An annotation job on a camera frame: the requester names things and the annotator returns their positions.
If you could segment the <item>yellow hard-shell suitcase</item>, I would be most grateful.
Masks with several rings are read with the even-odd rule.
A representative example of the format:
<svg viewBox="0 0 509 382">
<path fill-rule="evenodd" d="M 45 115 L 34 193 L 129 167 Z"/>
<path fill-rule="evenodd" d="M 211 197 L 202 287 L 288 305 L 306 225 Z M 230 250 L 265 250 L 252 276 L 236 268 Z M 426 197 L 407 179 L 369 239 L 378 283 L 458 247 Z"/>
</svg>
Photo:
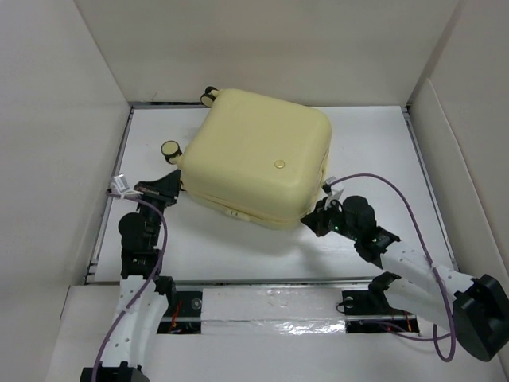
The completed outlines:
<svg viewBox="0 0 509 382">
<path fill-rule="evenodd" d="M 332 124 L 322 111 L 234 88 L 208 87 L 208 108 L 186 147 L 161 145 L 197 203 L 272 229 L 309 214 L 326 174 Z"/>
</svg>

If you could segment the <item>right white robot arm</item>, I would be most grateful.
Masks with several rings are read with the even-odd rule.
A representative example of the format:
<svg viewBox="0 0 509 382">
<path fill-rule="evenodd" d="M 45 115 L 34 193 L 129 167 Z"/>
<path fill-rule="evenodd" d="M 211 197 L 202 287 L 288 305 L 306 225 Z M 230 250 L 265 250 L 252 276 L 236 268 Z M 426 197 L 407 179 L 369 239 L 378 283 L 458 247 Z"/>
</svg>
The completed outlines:
<svg viewBox="0 0 509 382">
<path fill-rule="evenodd" d="M 383 270 L 367 293 L 373 311 L 405 310 L 450 329 L 480 361 L 491 360 L 508 343 L 508 296 L 500 282 L 429 261 L 424 252 L 379 226 L 366 198 L 339 202 L 326 197 L 301 222 L 318 237 L 336 233 L 352 240 L 363 260 Z"/>
</svg>

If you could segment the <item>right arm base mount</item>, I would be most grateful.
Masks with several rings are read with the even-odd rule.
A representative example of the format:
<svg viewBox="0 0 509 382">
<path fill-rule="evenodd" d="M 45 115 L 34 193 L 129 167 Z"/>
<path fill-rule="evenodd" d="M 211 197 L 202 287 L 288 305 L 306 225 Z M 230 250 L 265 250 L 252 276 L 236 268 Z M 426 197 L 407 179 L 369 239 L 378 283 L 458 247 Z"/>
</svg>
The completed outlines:
<svg viewBox="0 0 509 382">
<path fill-rule="evenodd" d="M 378 301 L 369 290 L 343 290 L 336 311 L 345 316 L 347 333 L 420 332 L 414 315 Z"/>
</svg>

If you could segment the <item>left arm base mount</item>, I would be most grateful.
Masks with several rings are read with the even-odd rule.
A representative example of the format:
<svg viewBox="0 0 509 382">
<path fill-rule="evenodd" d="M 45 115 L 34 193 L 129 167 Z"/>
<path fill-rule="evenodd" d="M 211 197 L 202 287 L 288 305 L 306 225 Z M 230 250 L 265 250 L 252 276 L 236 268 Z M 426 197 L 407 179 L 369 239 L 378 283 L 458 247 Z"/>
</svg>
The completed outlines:
<svg viewBox="0 0 509 382">
<path fill-rule="evenodd" d="M 202 298 L 199 290 L 178 291 L 175 303 L 163 315 L 157 334 L 200 334 Z"/>
</svg>

